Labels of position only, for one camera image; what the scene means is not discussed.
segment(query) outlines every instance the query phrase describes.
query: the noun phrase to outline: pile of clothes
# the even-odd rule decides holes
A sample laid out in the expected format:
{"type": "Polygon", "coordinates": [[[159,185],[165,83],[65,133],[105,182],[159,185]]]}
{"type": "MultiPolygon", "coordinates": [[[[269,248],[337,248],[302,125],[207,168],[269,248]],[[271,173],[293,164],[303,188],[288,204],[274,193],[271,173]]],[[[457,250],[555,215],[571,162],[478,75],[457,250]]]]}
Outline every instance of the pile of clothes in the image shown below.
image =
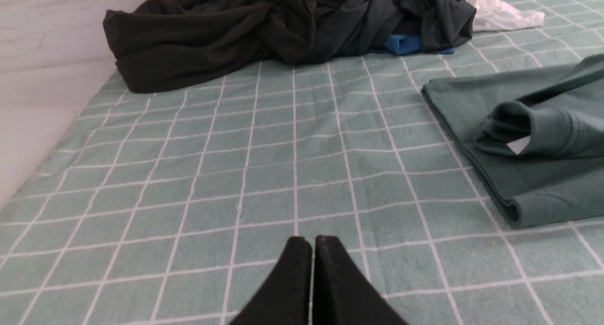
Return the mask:
{"type": "Polygon", "coordinates": [[[147,0],[103,27],[128,88],[184,88],[259,60],[290,65],[389,51],[452,52],[472,38],[466,0],[147,0]]]}

